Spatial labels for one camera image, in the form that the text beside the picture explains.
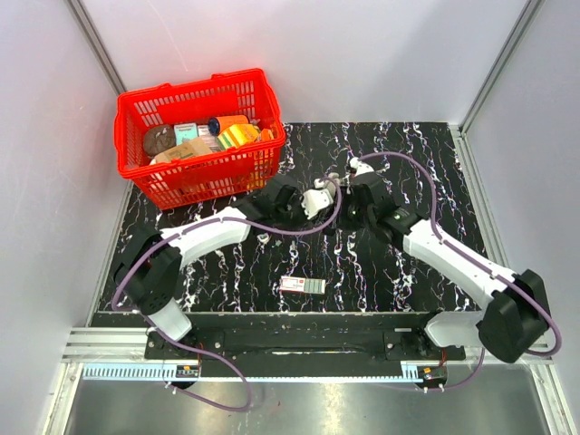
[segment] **yellow package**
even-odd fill
[[[260,134],[260,130],[252,124],[234,124],[217,137],[220,148],[227,150],[232,147],[242,147],[247,143],[255,142]]]

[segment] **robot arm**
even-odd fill
[[[115,282],[120,283],[137,259],[152,245],[163,239],[168,240],[169,247],[162,248],[140,267],[125,287],[125,293],[142,314],[178,342],[192,327],[174,298],[181,268],[221,247],[246,240],[252,231],[248,222],[277,224],[292,229],[301,227],[330,207],[334,203],[335,193],[333,183],[317,180],[314,188],[301,195],[293,179],[276,175],[264,188],[211,217],[201,219],[198,221],[200,225],[193,230],[188,230],[191,224],[164,228],[160,232],[139,228],[121,254],[120,264],[115,269]]]
[[[439,240],[428,219],[394,202],[372,167],[357,159],[351,161],[351,167],[350,186],[341,188],[343,203],[336,226],[344,230],[368,228],[384,243],[439,270],[481,309],[479,312],[433,315],[419,331],[413,332],[420,336],[418,343],[426,342],[436,348],[483,345],[500,360],[513,363],[547,330],[546,321],[535,309],[505,283],[495,279],[495,276],[504,276],[547,310],[546,291],[538,275],[529,270],[517,275],[480,256],[438,228],[443,239],[456,248],[451,249]],[[264,188],[216,215],[202,219],[206,221],[205,225],[187,234],[184,229],[190,224],[162,229],[160,233],[142,228],[123,251],[115,281],[119,283],[153,244],[171,238],[168,247],[153,255],[139,269],[125,287],[125,293],[142,314],[150,317],[171,339],[179,341],[191,330],[189,319],[173,297],[179,270],[200,256],[246,240],[254,231],[248,223],[222,219],[241,218],[296,229],[334,203],[334,184],[317,180],[314,187],[301,195],[295,181],[285,175],[276,175]],[[482,272],[465,256],[476,258],[492,273]]]
[[[499,360],[514,363],[548,326],[536,309],[497,276],[517,285],[549,313],[542,278],[530,270],[518,275],[493,263],[439,226],[436,234],[429,219],[397,206],[384,193],[382,180],[369,165],[353,159],[351,167],[353,199],[341,215],[346,225],[352,227],[356,220],[385,243],[432,266],[465,291],[481,310],[435,314],[415,333],[426,335],[430,343],[441,348],[483,345]],[[475,259],[490,273],[468,258]]]

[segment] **small box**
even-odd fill
[[[157,163],[168,163],[175,159],[184,160],[191,157],[205,156],[212,152],[213,151],[201,138],[195,138],[194,140],[188,140],[177,147],[173,147],[170,150],[161,152],[155,156],[155,161]]]
[[[214,152],[202,138],[195,138],[187,142],[193,148],[196,156],[205,156]]]
[[[175,159],[183,160],[189,159],[190,157],[195,157],[195,151],[189,142],[186,142],[177,147],[173,147],[171,150],[161,152],[155,156],[155,161],[157,163],[169,163]]]
[[[296,278],[294,276],[282,276],[280,279],[281,292],[309,293],[323,295],[326,280],[314,278]]]
[[[198,136],[198,125],[195,122],[176,124],[173,126],[173,130],[175,131],[175,143],[177,145],[181,145]]]

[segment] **metal frame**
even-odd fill
[[[89,13],[87,12],[82,0],[64,0],[64,2],[69,6],[75,21],[81,28],[87,43],[92,49],[97,61],[101,65],[101,68],[109,82],[111,83],[112,89],[114,89],[117,94],[121,94],[127,91],[121,76],[117,72],[115,65],[113,64],[107,49],[102,43],[101,37],[97,32],[97,29],[92,22]]]
[[[99,272],[99,278],[97,280],[97,285],[95,287],[94,296],[92,297],[91,307],[89,313],[87,314],[87,319],[84,323],[85,326],[89,326],[91,323],[92,315],[97,311],[99,306],[99,301],[101,300],[102,292],[105,288],[105,282],[107,280],[107,275],[109,274],[109,268],[111,267],[111,261],[113,254],[115,253],[115,247],[117,246],[117,241],[119,240],[119,234],[121,233],[121,227],[123,224],[123,219],[125,218],[125,213],[127,212],[127,207],[129,206],[129,199],[131,198],[131,192],[133,191],[132,181],[127,181],[127,187],[123,192],[123,199],[121,205],[119,206],[119,211],[117,217],[115,218],[115,225],[111,232],[111,239],[109,240],[109,245],[107,246],[107,253],[105,254],[104,261],[101,264],[101,271]]]
[[[483,103],[489,96],[494,84],[499,78],[499,75],[503,72],[512,54],[516,51],[519,46],[519,42],[526,33],[527,28],[531,25],[532,21],[536,17],[538,11],[544,0],[527,0],[524,9],[516,20],[514,27],[512,28],[509,36],[507,37],[504,46],[501,48],[496,61],[491,66],[486,80],[479,89],[478,95],[475,97],[471,107],[469,107],[468,113],[466,114],[463,122],[460,124],[461,131],[467,133],[473,121],[478,116],[479,110]]]

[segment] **cable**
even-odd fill
[[[325,222],[317,227],[313,227],[307,230],[302,230],[302,231],[286,231],[283,229],[278,229],[278,228],[274,228],[274,227],[268,227],[266,225],[262,225],[262,224],[258,224],[256,222],[251,222],[249,220],[246,219],[242,219],[240,217],[215,217],[215,218],[210,218],[208,220],[203,220],[200,222],[194,222],[193,224],[191,224],[190,226],[188,226],[187,228],[185,228],[181,234],[174,234],[168,238],[164,238],[162,240],[160,240],[160,242],[156,243],[155,245],[153,245],[152,247],[150,247],[136,262],[135,264],[131,267],[131,269],[129,269],[129,273],[121,280],[121,283],[119,284],[119,286],[117,287],[117,290],[115,291],[115,294],[112,297],[111,300],[111,308],[113,311],[127,311],[127,310],[121,310],[119,308],[119,300],[121,299],[121,295],[125,290],[125,286],[129,283],[129,281],[133,278],[133,276],[135,275],[135,273],[137,272],[137,270],[143,265],[143,263],[145,263],[150,256],[152,256],[155,252],[157,252],[158,250],[160,250],[162,247],[164,247],[165,245],[167,245],[168,243],[172,242],[173,240],[180,238],[181,236],[185,236],[187,233],[189,233],[190,231],[193,231],[196,228],[200,228],[200,227],[204,227],[206,225],[210,225],[210,224],[215,224],[217,222],[241,222],[243,224],[247,224],[250,225],[252,227],[256,227],[256,228],[260,228],[263,229],[265,231],[269,231],[271,233],[276,233],[276,234],[280,234],[283,236],[307,236],[310,234],[314,234],[317,233],[319,231],[322,231],[323,229],[325,229],[326,227],[328,227],[329,225],[331,225],[334,220],[336,219],[336,217],[338,216],[338,213],[340,212],[340,208],[341,208],[341,204],[343,202],[343,194],[341,192],[340,189],[340,185],[338,184],[338,182],[335,179],[331,179],[329,177],[323,177],[321,178],[321,180],[328,180],[331,183],[334,184],[334,186],[336,187],[336,201],[335,201],[335,206],[334,206],[334,211],[333,214],[325,220]],[[207,399],[203,396],[199,396],[198,394],[194,393],[194,392],[190,392],[190,391],[185,391],[185,390],[180,390],[177,389],[177,387],[174,389],[174,391],[176,392],[181,392],[183,394],[188,395],[189,397],[192,397],[194,399],[197,399],[199,401],[203,401],[204,403],[214,406],[216,408],[219,408],[223,411],[230,411],[230,412],[245,412],[248,411],[251,404],[252,404],[252,388],[249,384],[249,382],[247,381],[246,377],[244,376],[244,374],[230,361],[228,361],[226,358],[224,358],[223,356],[219,355],[218,353],[213,353],[210,351],[204,351],[202,349],[197,349],[195,347],[190,347],[190,346],[186,346],[185,344],[176,342],[175,340],[171,339],[170,337],[168,337],[166,334],[164,334],[159,328],[157,328],[157,325],[155,325],[155,323],[149,319],[148,316],[143,315],[143,318],[145,319],[145,321],[150,324],[151,326],[153,326],[154,328],[156,328],[157,333],[163,337],[163,339],[165,339],[167,342],[173,344],[174,346],[177,346],[181,349],[184,349],[186,351],[192,352],[192,353],[197,353],[197,354],[201,354],[201,355],[206,355],[209,356],[211,358],[215,358],[219,361],[221,361],[222,363],[224,363],[228,368],[230,368],[237,376],[239,376],[239,378],[242,380],[242,383],[244,383],[244,385],[246,386],[246,392],[247,392],[247,400],[246,400],[246,404],[244,406],[241,407],[231,407],[231,406],[227,406],[227,405],[222,405],[221,403],[217,403],[216,401],[211,401],[210,399]]]
[[[421,172],[421,174],[427,179],[427,181],[430,184],[430,190],[431,190],[431,196],[432,196],[430,222],[431,222],[431,228],[433,230],[433,233],[435,234],[437,239],[439,241],[442,241],[442,243],[445,246],[447,246],[449,249],[454,251],[456,254],[462,256],[463,258],[468,260],[471,264],[480,268],[486,274],[492,275],[492,270],[489,269],[487,266],[481,264],[477,259],[471,257],[469,254],[463,252],[461,249],[454,246],[449,241],[443,239],[443,236],[439,232],[439,229],[437,228],[437,223],[436,223],[436,218],[437,218],[437,189],[435,187],[435,183],[434,183],[432,177],[430,176],[429,172],[425,168],[423,168],[421,166],[421,164],[419,162],[417,162],[415,159],[407,156],[406,154],[402,154],[402,153],[395,152],[395,151],[374,152],[372,154],[367,154],[365,156],[360,157],[360,161],[368,160],[368,159],[373,158],[373,157],[381,157],[381,156],[384,156],[384,157],[393,156],[393,157],[398,157],[398,158],[403,159],[403,160],[407,160],[409,163],[411,163],[413,166],[415,166]],[[251,222],[251,221],[248,221],[248,220],[240,218],[240,217],[222,217],[222,218],[216,217],[216,218],[211,218],[211,219],[201,221],[201,222],[195,222],[192,225],[190,225],[189,227],[185,228],[181,234],[174,234],[168,238],[161,240],[160,242],[158,242],[157,244],[152,246],[150,249],[148,249],[147,252],[145,252],[145,254],[143,254],[143,256],[139,260],[137,260],[137,262],[130,269],[129,273],[123,278],[119,287],[117,287],[117,290],[116,290],[116,292],[112,298],[112,301],[111,301],[112,310],[113,311],[122,311],[118,307],[118,305],[119,305],[119,300],[121,298],[121,294],[123,293],[125,286],[129,283],[129,281],[131,280],[133,275],[136,273],[136,271],[139,269],[139,267],[141,267],[141,265],[145,261],[147,261],[153,253],[155,253],[157,250],[161,249],[162,247],[164,247],[165,245],[167,245],[171,241],[173,241],[181,236],[185,236],[187,233],[189,233],[190,231],[193,231],[196,228],[204,227],[205,225],[209,225],[209,224],[213,224],[213,223],[217,223],[217,222],[231,221],[231,222],[240,222],[243,224],[247,224],[247,225],[250,225],[252,227],[256,227],[256,228],[259,228],[259,229],[262,229],[262,230],[265,230],[265,231],[268,231],[271,233],[279,234],[282,236],[299,236],[300,237],[300,236],[307,236],[310,234],[314,234],[314,233],[319,232],[319,231],[323,230],[324,228],[328,227],[329,225],[331,225],[334,222],[334,220],[338,216],[338,213],[340,212],[340,206],[342,204],[343,198],[342,198],[340,186],[338,185],[338,183],[334,179],[324,177],[324,178],[322,178],[322,180],[328,180],[334,184],[334,186],[336,187],[336,197],[337,197],[333,214],[322,225],[320,225],[318,227],[313,227],[313,228],[310,228],[307,230],[303,230],[303,231],[286,231],[283,229],[268,227],[268,226],[265,226],[262,224],[258,224],[256,222]],[[496,279],[498,279],[502,284],[507,285],[508,287],[513,289],[516,293],[518,293],[520,296],[522,296],[524,298],[524,300],[526,300],[533,308],[535,308],[540,313],[540,315],[542,315],[542,317],[544,317],[544,319],[546,320],[546,322],[548,323],[550,328],[554,331],[554,335],[556,338],[556,344],[554,345],[553,349],[551,349],[550,351],[547,351],[547,352],[536,352],[536,351],[530,351],[530,350],[528,350],[527,352],[530,354],[533,354],[533,355],[545,356],[545,357],[551,356],[551,355],[554,355],[555,353],[557,353],[560,350],[560,348],[562,347],[562,334],[560,333],[559,328],[557,327],[556,323],[550,317],[550,315],[546,312],[546,310],[544,310],[544,308],[542,308],[534,299],[532,299],[530,296],[528,296],[526,292],[524,292],[522,289],[520,289],[517,285],[508,281],[505,277],[498,275],[498,276],[496,276]],[[147,316],[143,316],[143,317],[145,318],[145,320],[148,323],[150,323],[152,326],[156,327],[156,325]],[[217,353],[204,351],[201,349],[196,349],[194,347],[186,346],[185,344],[175,342],[174,340],[169,338],[166,334],[164,334],[159,329],[157,329],[157,331],[158,331],[159,335],[161,335],[165,340],[167,340],[169,343],[171,343],[171,344],[173,344],[181,349],[187,350],[189,352],[197,353],[197,354],[203,354],[203,355],[209,356],[211,358],[216,358],[217,360],[223,362],[227,367],[229,367],[232,371],[234,371],[240,377],[242,382],[246,385],[247,401],[246,401],[246,404],[244,406],[239,407],[239,408],[235,408],[235,407],[229,407],[227,405],[222,405],[220,403],[211,401],[209,399],[206,399],[206,398],[199,396],[199,395],[197,395],[193,392],[190,392],[190,391],[179,390],[180,392],[182,392],[182,393],[184,393],[184,394],[186,394],[194,399],[198,399],[199,401],[203,401],[204,403],[215,406],[215,407],[217,407],[221,410],[225,410],[225,411],[243,412],[243,411],[247,411],[249,409],[249,407],[251,405],[251,397],[252,397],[250,384],[247,382],[247,379],[242,374],[242,372],[233,363],[231,363],[226,358],[222,357],[221,355],[219,355]],[[476,366],[475,370],[471,373],[471,375],[468,376],[462,382],[460,382],[456,385],[451,385],[450,387],[447,388],[447,390],[455,390],[455,389],[458,389],[459,387],[462,387],[462,386],[466,385],[467,383],[471,382],[471,380],[473,380],[473,378],[476,376],[476,374],[481,369],[481,367],[483,365],[484,358],[485,358],[485,348],[483,348],[481,350],[481,355],[479,357],[478,365]]]
[[[441,235],[441,233],[439,232],[439,229],[437,228],[437,221],[436,221],[436,218],[437,218],[437,188],[435,187],[435,182],[433,181],[433,178],[431,177],[429,172],[427,172],[427,170],[425,168],[423,168],[418,161],[416,161],[415,159],[407,156],[406,154],[402,154],[400,152],[394,152],[394,151],[374,152],[372,154],[366,154],[365,156],[360,157],[359,160],[364,161],[364,160],[368,160],[368,159],[373,158],[373,157],[380,157],[380,156],[385,156],[385,157],[393,156],[393,157],[398,157],[400,159],[407,160],[410,164],[412,164],[415,168],[417,168],[425,176],[425,178],[429,182],[430,189],[431,189],[432,198],[431,198],[430,222],[431,222],[431,229],[433,230],[435,237],[439,241],[441,241],[443,243],[443,245],[445,245],[446,247],[451,249],[453,252],[455,252],[459,256],[468,260],[472,265],[478,267],[480,270],[485,272],[487,275],[493,276],[493,271],[489,267],[487,267],[484,264],[482,264],[481,262],[479,262],[476,258],[473,258],[472,256],[470,256],[468,253],[462,251],[457,246],[450,243],[448,240],[445,240],[443,238],[443,236]],[[504,276],[497,275],[496,279],[500,283],[511,288],[514,292],[516,292],[518,295],[520,295],[526,302],[528,302],[530,305],[532,305],[532,307],[542,317],[544,317],[544,320],[546,320],[546,323],[554,332],[554,337],[556,338],[556,343],[554,344],[554,347],[552,349],[550,349],[549,351],[546,351],[546,352],[527,350],[527,353],[529,353],[530,355],[542,356],[542,357],[548,357],[548,356],[552,356],[552,355],[556,354],[560,350],[560,348],[562,347],[562,334],[560,333],[560,329],[558,328],[556,322],[554,322],[554,319],[552,319],[550,314],[548,314],[547,311],[544,308],[542,308],[542,306],[538,302],[536,302],[524,290],[519,288],[517,285],[515,285],[514,283],[512,283],[508,279],[506,279]]]

